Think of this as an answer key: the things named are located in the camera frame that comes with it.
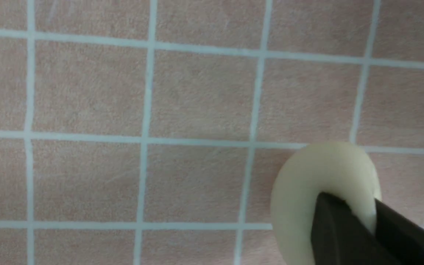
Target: black plastic tool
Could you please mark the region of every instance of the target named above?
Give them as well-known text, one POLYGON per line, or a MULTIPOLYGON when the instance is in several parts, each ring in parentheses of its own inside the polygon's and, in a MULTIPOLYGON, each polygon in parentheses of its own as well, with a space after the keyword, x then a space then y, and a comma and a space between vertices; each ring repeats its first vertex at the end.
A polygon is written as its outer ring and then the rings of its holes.
POLYGON ((424 265, 424 229, 376 200, 375 236, 341 199, 320 193, 312 227, 316 265, 424 265))

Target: ceramic tile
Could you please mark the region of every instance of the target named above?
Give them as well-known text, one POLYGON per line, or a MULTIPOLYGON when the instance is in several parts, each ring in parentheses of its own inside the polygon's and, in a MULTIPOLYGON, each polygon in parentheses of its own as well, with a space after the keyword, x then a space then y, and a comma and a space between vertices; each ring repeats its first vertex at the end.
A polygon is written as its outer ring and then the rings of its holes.
POLYGON ((247 150, 148 146, 148 222, 237 222, 247 150))
POLYGON ((27 231, 0 229, 0 265, 27 264, 27 231))
POLYGON ((248 223, 270 223, 269 205, 274 180, 293 154, 287 149, 257 149, 254 155, 246 210, 248 223))
POLYGON ((424 70, 371 67, 357 141, 424 148, 424 70))
POLYGON ((140 136, 146 50, 37 42, 35 131, 140 136))
POLYGON ((148 0, 36 0, 39 31, 147 39, 148 0))
POLYGON ((366 0, 277 0, 268 49, 363 56, 371 15, 366 0))
POLYGON ((150 136, 248 140, 256 59, 156 52, 150 136))
POLYGON ((143 232, 142 265, 233 265, 233 230, 150 230, 143 232))
POLYGON ((272 230, 243 231, 241 265, 286 265, 272 230))
POLYGON ((267 60, 258 141, 347 141, 359 77, 356 65, 267 60))
POLYGON ((34 141, 34 218, 133 222, 138 144, 34 141))
POLYGON ((0 38, 0 130, 24 128, 27 45, 0 38))
POLYGON ((262 0, 160 0, 156 39, 259 49, 264 10, 262 0))
POLYGON ((424 61, 424 1, 382 1, 372 55, 424 61))
POLYGON ((381 184, 382 201, 424 225, 424 155, 371 153, 381 184))
POLYGON ((27 0, 0 0, 0 28, 25 30, 26 14, 27 0))
POLYGON ((27 183, 22 139, 0 139, 0 220, 26 220, 27 183))
POLYGON ((132 265, 134 231, 35 230, 37 265, 132 265))

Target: white grout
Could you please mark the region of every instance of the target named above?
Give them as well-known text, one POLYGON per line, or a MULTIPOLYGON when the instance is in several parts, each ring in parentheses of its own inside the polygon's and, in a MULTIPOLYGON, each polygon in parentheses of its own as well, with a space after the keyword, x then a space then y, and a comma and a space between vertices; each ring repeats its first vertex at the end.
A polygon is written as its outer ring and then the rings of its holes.
MULTIPOLYGON (((0 29, 0 37, 27 39, 28 32, 0 29)), ((77 43, 87 43, 87 44, 102 44, 102 45, 112 45, 112 46, 138 47, 138 48, 148 47, 147 40, 120 39, 120 38, 89 36, 89 35, 70 35, 70 34, 53 33, 53 32, 35 32, 35 39, 36 40, 51 40, 56 42, 77 42, 77 43)), ((244 56, 244 57, 259 57, 261 55, 260 50, 253 50, 253 49, 234 49, 230 47, 215 47, 215 46, 169 43, 169 42, 155 42, 155 49, 156 50, 173 50, 177 52, 192 52, 192 53, 244 56)), ((365 59, 364 57, 339 56, 339 55, 328 55, 328 54, 317 54, 317 53, 281 52, 281 51, 269 50, 269 51, 266 51, 265 57, 276 58, 276 59, 293 59, 293 60, 303 60, 303 61, 332 62, 332 63, 346 63, 346 64, 360 64, 360 65, 363 65, 365 62, 367 62, 367 64, 374 65, 374 66, 424 69, 424 62, 403 61, 403 60, 395 60, 395 59, 375 59, 375 58, 365 59)))
POLYGON ((153 76, 155 72, 155 31, 157 0, 150 0, 148 22, 148 50, 146 52, 145 95, 143 103, 142 138, 140 147, 140 180, 138 184, 137 223, 133 249, 133 265, 140 265, 142 251, 143 211, 145 208, 146 174, 148 167, 148 131, 150 130, 153 76))
POLYGON ((268 37, 269 37, 269 28, 271 26, 271 14, 272 14, 272 0, 266 0, 266 9, 263 17, 263 29, 261 33, 261 43, 259 45, 259 57, 256 65, 256 77, 254 82, 254 96, 253 96, 253 107, 251 113, 251 123, 250 123, 250 146, 248 148, 248 154, 246 158, 246 165, 244 171, 244 180, 243 187, 240 198, 240 210, 238 213, 238 229, 237 229, 237 238, 234 250, 234 265, 240 265, 241 263, 241 253, 242 253, 242 244, 243 244, 243 229, 246 222, 246 206, 248 201, 248 196, 250 192, 250 182, 252 176, 252 168, 254 161, 254 154, 256 147, 254 143, 256 142, 257 130, 258 130, 258 121, 259 121, 259 105, 261 102, 261 91, 263 85, 264 69, 266 64, 266 53, 268 50, 268 37))
POLYGON ((34 185, 33 185, 33 150, 32 121, 34 118, 35 98, 35 3, 27 0, 27 110, 24 124, 24 143, 26 155, 27 185, 27 265, 34 265, 34 185))
POLYGON ((361 77, 358 82, 358 92, 354 104, 353 122, 350 130, 350 142, 352 143, 356 143, 356 136, 358 135, 358 128, 361 119, 361 109, 364 101, 364 93, 367 86, 367 79, 369 78, 370 59, 372 57, 372 47, 374 46, 375 32, 377 31, 377 22, 379 20, 380 8, 381 0, 374 0, 374 6, 372 7, 369 37, 367 37, 363 65, 361 70, 361 77))
MULTIPOLYGON (((96 135, 96 134, 63 134, 57 132, 36 132, 29 134, 30 139, 58 140, 58 141, 92 141, 112 143, 141 143, 141 137, 122 135, 96 135)), ((0 131, 0 138, 24 139, 24 131, 0 131)), ((212 139, 172 139, 172 138, 146 138, 148 144, 165 145, 189 145, 189 146, 220 146, 234 148, 259 148, 259 149, 300 149, 307 143, 286 142, 249 142, 249 141, 226 141, 212 139)), ((424 155, 424 148, 404 148, 388 146, 362 146, 369 153, 395 153, 424 155)))

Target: tile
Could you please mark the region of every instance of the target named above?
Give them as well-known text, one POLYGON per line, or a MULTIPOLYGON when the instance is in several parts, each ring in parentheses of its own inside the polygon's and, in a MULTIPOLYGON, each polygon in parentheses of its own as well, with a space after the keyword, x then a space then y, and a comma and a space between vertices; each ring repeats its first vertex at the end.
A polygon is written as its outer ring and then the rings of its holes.
POLYGON ((256 149, 246 207, 247 223, 270 223, 269 204, 274 180, 293 150, 256 149))
POLYGON ((268 49, 363 56, 371 16, 367 0, 277 0, 268 49))
POLYGON ((142 265, 233 265, 234 230, 143 231, 142 265))
POLYGON ((35 230, 37 265, 132 265, 134 231, 35 230))
POLYGON ((360 67, 266 61, 258 141, 347 141, 360 67))
POLYGON ((34 218, 133 222, 140 146, 33 141, 34 218))
POLYGON ((382 201, 424 225, 424 155, 371 153, 381 184, 382 201))
POLYGON ((160 0, 156 40, 259 49, 262 0, 160 0))
POLYGON ((0 130, 24 129, 26 65, 26 41, 0 38, 0 130))
POLYGON ((0 220, 26 220, 27 183, 22 139, 0 139, 0 220))
POLYGON ((147 222, 237 222, 247 149, 148 146, 147 222))
POLYGON ((40 41, 35 131, 140 136, 146 50, 40 41))
POLYGON ((286 265, 272 230, 243 231, 241 265, 286 265))
POLYGON ((26 14, 27 0, 0 0, 0 28, 25 30, 26 14))
POLYGON ((150 136, 247 141, 255 72, 254 58, 156 52, 150 136))
POLYGON ((25 229, 0 229, 0 264, 27 265, 25 229))
POLYGON ((424 70, 371 67, 357 141, 424 148, 424 70))
POLYGON ((38 31, 148 38, 148 0, 36 0, 38 31))
POLYGON ((424 61, 424 1, 382 1, 372 55, 424 61))

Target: tiled surface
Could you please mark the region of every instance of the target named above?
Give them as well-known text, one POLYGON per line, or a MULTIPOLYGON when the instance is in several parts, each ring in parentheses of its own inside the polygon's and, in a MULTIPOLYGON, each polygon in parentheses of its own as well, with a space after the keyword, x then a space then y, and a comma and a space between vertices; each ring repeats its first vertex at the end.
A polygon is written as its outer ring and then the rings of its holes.
POLYGON ((382 1, 374 57, 424 61, 424 2, 382 1))
POLYGON ((35 230, 37 265, 132 265, 134 231, 35 230))
POLYGON ((0 38, 0 130, 21 130, 25 118, 25 40, 0 38))
POLYGON ((258 140, 347 140, 359 76, 357 65, 268 59, 258 140))
POLYGON ((39 31, 146 39, 147 0, 35 0, 39 31))
POLYGON ((281 265, 273 181, 324 140, 424 226, 424 3, 6 2, 0 264, 281 265))
POLYGON ((249 137, 256 59, 156 52, 150 135, 249 137))
POLYGON ((148 147, 145 220, 236 222, 246 149, 148 147))
POLYGON ((41 221, 135 221, 139 146, 34 141, 34 214, 41 221))
POLYGON ((258 49, 264 10, 263 0, 160 0, 156 39, 258 49))
POLYGON ((0 139, 0 220, 26 220, 25 149, 21 139, 0 139))
POLYGON ((234 231, 158 230, 143 235, 142 265, 232 265, 234 231))
POLYGON ((363 56, 372 1, 276 0, 270 50, 363 56))
POLYGON ((0 229, 0 264, 27 264, 25 229, 0 229))
POLYGON ((271 230, 243 233, 242 265, 286 265, 271 230))
POLYGON ((139 136, 146 50, 37 42, 35 131, 139 136))
POLYGON ((417 225, 424 225, 424 155, 370 154, 382 201, 417 225))
POLYGON ((0 28, 25 30, 27 28, 26 15, 26 0, 0 0, 0 28))
POLYGON ((424 148, 424 70, 371 67, 357 140, 424 148))
POLYGON ((269 204, 274 180, 293 151, 281 149, 257 149, 251 172, 250 192, 246 210, 249 223, 270 223, 269 204))

